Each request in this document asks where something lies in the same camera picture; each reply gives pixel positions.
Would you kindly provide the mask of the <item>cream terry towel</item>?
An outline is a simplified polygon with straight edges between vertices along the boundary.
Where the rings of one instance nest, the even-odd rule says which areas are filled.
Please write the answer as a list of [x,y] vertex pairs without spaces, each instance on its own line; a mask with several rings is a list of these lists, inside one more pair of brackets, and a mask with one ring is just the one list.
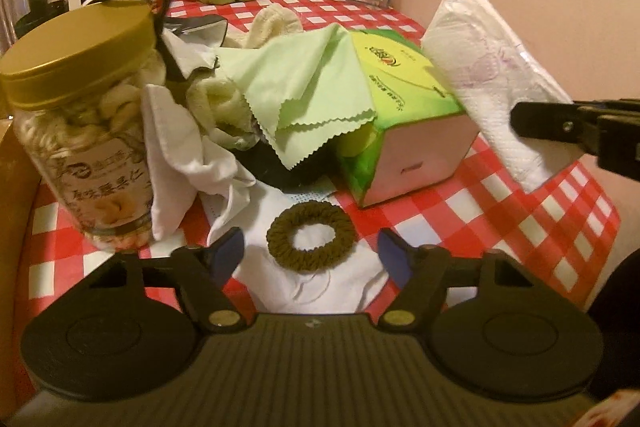
[[[258,12],[249,31],[231,27],[222,46],[257,49],[272,38],[302,31],[303,25],[294,11],[273,3]],[[250,106],[219,67],[193,81],[186,90],[186,107],[203,134],[227,150],[248,150],[260,140]]]

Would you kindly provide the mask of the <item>dark olive hair scrunchie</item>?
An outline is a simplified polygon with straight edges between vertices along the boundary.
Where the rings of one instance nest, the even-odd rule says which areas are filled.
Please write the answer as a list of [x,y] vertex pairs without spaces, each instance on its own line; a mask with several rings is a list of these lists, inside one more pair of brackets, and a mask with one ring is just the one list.
[[310,200],[274,219],[266,241],[269,254],[282,268],[312,273],[342,263],[356,243],[356,231],[340,207]]

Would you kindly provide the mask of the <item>white paper napkin pack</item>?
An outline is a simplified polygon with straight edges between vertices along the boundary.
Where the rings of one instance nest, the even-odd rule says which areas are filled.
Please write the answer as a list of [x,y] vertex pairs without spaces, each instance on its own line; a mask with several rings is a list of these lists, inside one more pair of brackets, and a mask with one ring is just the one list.
[[512,130],[516,104],[572,99],[488,0],[442,0],[421,48],[524,192],[582,156],[575,145],[522,139]]

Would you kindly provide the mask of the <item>white cotton cloth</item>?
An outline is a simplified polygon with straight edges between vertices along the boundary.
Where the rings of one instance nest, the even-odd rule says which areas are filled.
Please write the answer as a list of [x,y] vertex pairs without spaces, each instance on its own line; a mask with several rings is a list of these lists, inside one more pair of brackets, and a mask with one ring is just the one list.
[[198,194],[220,204],[206,239],[213,243],[225,225],[250,203],[254,176],[226,150],[201,135],[195,118],[177,103],[166,82],[142,88],[146,160],[153,190],[153,239],[174,234]]

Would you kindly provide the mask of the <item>red white checkered tablecloth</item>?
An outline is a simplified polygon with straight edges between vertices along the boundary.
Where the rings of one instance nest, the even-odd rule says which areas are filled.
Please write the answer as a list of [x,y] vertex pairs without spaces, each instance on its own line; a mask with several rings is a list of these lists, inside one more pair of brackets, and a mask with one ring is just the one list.
[[[214,13],[230,26],[248,30],[258,12],[271,3],[296,12],[306,30],[330,23],[350,29],[393,29],[415,44],[425,30],[394,9],[345,0],[253,0],[221,6],[171,0],[169,16]],[[445,182],[366,209],[359,209],[343,187],[332,199],[354,221],[361,244],[366,241],[373,248],[378,230],[390,227],[408,242],[441,243],[462,257],[502,249],[578,307],[596,286],[620,228],[620,215],[611,199],[580,162],[526,194],[481,135]],[[197,199],[178,231],[166,241],[144,247],[141,257],[165,257],[184,244],[205,244],[208,230],[205,210]],[[35,392],[18,353],[28,321],[110,256],[72,228],[48,187],[40,184],[17,269],[13,386],[2,390],[2,399],[13,392],[18,407]]]

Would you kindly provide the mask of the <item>green tissue box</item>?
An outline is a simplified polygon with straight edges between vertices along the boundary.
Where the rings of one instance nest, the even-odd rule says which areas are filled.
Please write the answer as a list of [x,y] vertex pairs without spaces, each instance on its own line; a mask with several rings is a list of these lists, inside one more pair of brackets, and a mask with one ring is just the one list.
[[335,141],[338,163],[360,208],[452,177],[478,128],[439,81],[432,62],[392,30],[353,30],[375,117]]

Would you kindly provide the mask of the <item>light green microfiber cloth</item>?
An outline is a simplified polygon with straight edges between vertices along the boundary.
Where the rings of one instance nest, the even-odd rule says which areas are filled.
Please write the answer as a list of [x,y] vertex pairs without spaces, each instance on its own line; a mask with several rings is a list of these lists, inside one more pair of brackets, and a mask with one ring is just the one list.
[[258,49],[221,48],[218,60],[285,168],[376,116],[352,36],[339,24],[276,37]]

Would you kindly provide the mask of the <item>cashew jar with gold lid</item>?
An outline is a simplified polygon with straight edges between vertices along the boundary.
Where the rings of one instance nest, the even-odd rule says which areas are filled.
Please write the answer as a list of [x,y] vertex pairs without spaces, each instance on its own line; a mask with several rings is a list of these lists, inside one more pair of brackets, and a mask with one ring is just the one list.
[[1,59],[15,131],[74,227],[102,251],[151,238],[142,92],[162,81],[148,2],[94,2],[48,20]]

